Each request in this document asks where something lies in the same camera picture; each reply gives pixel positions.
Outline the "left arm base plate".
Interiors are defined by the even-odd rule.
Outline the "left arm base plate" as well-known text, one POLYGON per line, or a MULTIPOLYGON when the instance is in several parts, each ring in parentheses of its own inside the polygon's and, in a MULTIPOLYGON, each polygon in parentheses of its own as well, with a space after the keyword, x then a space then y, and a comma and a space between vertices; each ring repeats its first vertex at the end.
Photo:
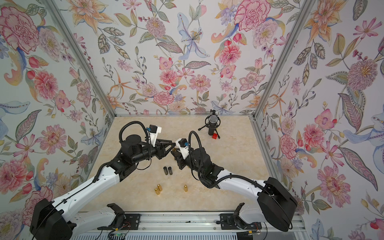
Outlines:
POLYGON ((125 214, 125 216, 122 218, 121 222, 117 223, 116 227, 113 227, 113 230, 115 230, 115 231, 138 230, 140 220, 141 220, 140 214, 125 214))

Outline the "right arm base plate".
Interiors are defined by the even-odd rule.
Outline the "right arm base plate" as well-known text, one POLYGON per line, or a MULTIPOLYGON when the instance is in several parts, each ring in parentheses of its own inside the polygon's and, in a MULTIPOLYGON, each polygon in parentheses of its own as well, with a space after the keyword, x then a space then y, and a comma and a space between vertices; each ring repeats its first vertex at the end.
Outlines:
POLYGON ((220 219, 216 221, 222 230, 262 230, 261 223, 247 224, 240 217, 234 214, 220 214, 220 219))

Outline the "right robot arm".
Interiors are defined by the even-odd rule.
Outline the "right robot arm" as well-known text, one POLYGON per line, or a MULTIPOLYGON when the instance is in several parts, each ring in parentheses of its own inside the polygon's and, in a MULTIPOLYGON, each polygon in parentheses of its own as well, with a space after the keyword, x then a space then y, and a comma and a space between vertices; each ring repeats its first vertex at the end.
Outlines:
POLYGON ((178 139, 175 148, 172 155, 178 167, 190 168, 193 177, 206 188, 232 191, 254 201, 252 205, 240 203, 234 211, 232 218, 238 228, 261 222, 282 232, 293 228, 298 202, 277 179, 253 180, 214 164, 195 131, 187 139, 178 139))

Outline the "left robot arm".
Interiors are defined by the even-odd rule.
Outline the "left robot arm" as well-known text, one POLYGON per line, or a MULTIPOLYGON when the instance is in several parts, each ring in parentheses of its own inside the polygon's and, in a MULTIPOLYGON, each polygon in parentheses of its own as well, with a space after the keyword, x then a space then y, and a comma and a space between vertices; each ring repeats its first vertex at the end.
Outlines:
POLYGON ((159 139, 161 127, 145 127, 139 121, 124 125, 119 132, 121 145, 117 155, 103 163, 96 175, 74 190, 51 201, 39 201, 33 212, 30 232, 34 240, 69 240, 96 228, 119 230, 128 224, 125 211, 108 204, 99 211, 80 210, 101 193, 117 185, 137 170, 141 161, 166 157, 176 146, 171 140, 159 139))

